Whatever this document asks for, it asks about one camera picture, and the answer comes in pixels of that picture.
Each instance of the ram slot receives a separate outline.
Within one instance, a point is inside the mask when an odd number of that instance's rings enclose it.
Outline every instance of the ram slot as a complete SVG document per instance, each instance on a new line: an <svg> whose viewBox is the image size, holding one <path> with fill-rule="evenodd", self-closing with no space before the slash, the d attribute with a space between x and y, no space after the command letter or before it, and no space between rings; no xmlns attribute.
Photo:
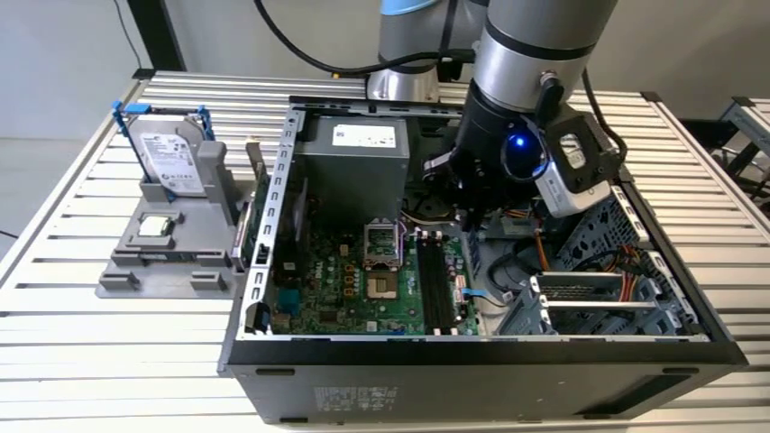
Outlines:
<svg viewBox="0 0 770 433"><path fill-rule="evenodd" d="M441 239L428 237L420 240L418 269L426 332L433 334L438 329L445 334L454 326L454 312Z"/></svg>

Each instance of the motherboard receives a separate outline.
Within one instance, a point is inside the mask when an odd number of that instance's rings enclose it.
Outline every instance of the motherboard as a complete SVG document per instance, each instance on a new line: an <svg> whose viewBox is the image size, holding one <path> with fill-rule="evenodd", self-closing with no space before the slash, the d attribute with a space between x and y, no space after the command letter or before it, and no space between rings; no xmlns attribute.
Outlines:
<svg viewBox="0 0 770 433"><path fill-rule="evenodd" d="M461 291L470 279L460 239L392 227L397 246L388 246L393 239L382 227L369 241L369 232L314 231L304 283L278 292L276 333L434 335L440 315L448 334L478 335L473 304ZM373 266L365 260L373 253L400 256L401 265ZM437 312L434 305L449 310Z"/></svg>

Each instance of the open computer tower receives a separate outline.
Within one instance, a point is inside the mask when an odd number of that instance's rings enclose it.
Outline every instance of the open computer tower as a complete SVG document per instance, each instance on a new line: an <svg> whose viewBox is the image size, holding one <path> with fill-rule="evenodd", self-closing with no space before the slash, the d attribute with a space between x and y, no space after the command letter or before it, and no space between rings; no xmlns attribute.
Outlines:
<svg viewBox="0 0 770 433"><path fill-rule="evenodd" d="M464 232L414 188L461 107L290 103L221 360L266 422L628 419L747 364L625 170Z"/></svg>

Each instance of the blue led light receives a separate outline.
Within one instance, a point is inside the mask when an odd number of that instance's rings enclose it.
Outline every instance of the blue led light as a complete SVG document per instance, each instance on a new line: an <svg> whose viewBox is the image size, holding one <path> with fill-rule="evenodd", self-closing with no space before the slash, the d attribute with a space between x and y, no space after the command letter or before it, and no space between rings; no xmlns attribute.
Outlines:
<svg viewBox="0 0 770 433"><path fill-rule="evenodd" d="M508 137L508 142L520 148L528 145L528 139L518 134L510 135Z"/></svg>

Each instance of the aluminum table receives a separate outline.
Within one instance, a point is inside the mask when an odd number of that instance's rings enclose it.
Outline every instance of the aluminum table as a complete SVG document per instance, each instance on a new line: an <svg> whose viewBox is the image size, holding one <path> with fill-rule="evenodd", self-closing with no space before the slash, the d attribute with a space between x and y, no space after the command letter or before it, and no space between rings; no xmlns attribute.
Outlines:
<svg viewBox="0 0 770 433"><path fill-rule="evenodd" d="M125 101L213 111L226 162L250 176L249 135L276 160L288 97L364 97L360 80L158 72ZM445 84L461 104L466 86ZM669 112L598 92L628 167L752 366L632 421L309 426L314 431L770 431L770 227ZM570 104L590 110L577 93ZM99 299L94 287L139 202L141 167L109 116L0 262L0 425L18 431L254 431L236 379L217 375L232 301Z"/></svg>

